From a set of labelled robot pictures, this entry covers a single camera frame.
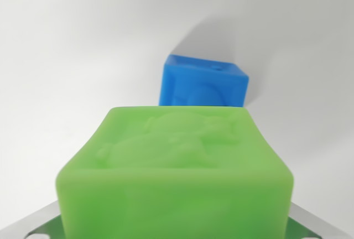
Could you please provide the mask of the black-padded silver gripper right finger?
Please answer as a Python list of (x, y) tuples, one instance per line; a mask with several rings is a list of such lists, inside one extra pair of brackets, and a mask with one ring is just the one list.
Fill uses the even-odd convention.
[(291, 204), (288, 238), (353, 238), (295, 203)]

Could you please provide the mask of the black-padded silver gripper left finger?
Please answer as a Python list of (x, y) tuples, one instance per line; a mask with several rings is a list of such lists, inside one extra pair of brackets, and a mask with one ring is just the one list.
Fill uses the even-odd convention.
[(26, 238), (30, 232), (60, 215), (57, 201), (1, 230), (1, 238)]

